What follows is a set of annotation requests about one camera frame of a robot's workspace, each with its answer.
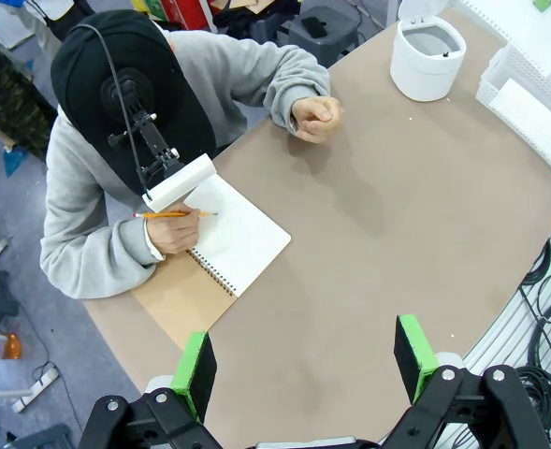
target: orange liquid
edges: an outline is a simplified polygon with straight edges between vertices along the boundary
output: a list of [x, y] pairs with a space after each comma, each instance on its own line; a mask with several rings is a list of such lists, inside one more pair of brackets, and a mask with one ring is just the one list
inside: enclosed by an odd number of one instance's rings
[[7, 332], [1, 332], [7, 337], [5, 343], [5, 351], [3, 352], [3, 358], [20, 358], [22, 356], [22, 342], [15, 334], [9, 334]]

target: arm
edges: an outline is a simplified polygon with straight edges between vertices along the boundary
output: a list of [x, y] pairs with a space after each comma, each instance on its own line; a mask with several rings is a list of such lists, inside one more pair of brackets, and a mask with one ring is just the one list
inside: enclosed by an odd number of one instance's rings
[[69, 297], [116, 295], [146, 281], [157, 260], [146, 243], [143, 219], [108, 226], [104, 192], [69, 148], [82, 142], [70, 139], [74, 131], [67, 133], [61, 120], [53, 127], [47, 156], [40, 265]]
[[194, 59], [209, 68], [217, 89], [230, 92], [248, 106], [264, 106], [273, 122], [292, 134], [292, 105], [301, 98], [329, 96], [327, 70], [314, 56], [295, 46], [259, 45], [251, 39], [236, 40], [207, 32], [173, 32], [167, 39], [176, 56]]

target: red object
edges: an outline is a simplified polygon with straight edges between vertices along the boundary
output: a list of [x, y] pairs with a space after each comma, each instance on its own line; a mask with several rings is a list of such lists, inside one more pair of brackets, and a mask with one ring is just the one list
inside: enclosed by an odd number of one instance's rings
[[169, 22], [178, 22], [186, 30], [201, 30], [208, 26], [199, 0], [161, 0]]

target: open lid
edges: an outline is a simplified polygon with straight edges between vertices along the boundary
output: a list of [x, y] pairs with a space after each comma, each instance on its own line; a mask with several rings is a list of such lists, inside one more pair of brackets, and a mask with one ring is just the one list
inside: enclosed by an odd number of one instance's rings
[[437, 16], [448, 4], [449, 0], [402, 0], [398, 9], [398, 17], [410, 21], [415, 17]]

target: black cap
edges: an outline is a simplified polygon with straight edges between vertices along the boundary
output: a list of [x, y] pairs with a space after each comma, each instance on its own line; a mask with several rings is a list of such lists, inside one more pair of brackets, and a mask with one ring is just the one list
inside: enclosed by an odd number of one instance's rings
[[[134, 69], [150, 81], [153, 101], [147, 112], [157, 114], [155, 124], [185, 164], [215, 149], [210, 121], [181, 71], [173, 50], [148, 17], [132, 10], [101, 12], [86, 18], [109, 49], [115, 70]], [[89, 28], [73, 28], [51, 66], [51, 81], [61, 108], [70, 122], [93, 145], [115, 173], [135, 193], [144, 191], [138, 180], [129, 139], [111, 147], [108, 137], [125, 131], [123, 119], [103, 103], [103, 83], [112, 80], [109, 61], [98, 35]], [[135, 134], [140, 164], [154, 161], [139, 133]], [[149, 187], [162, 180], [155, 177]]]

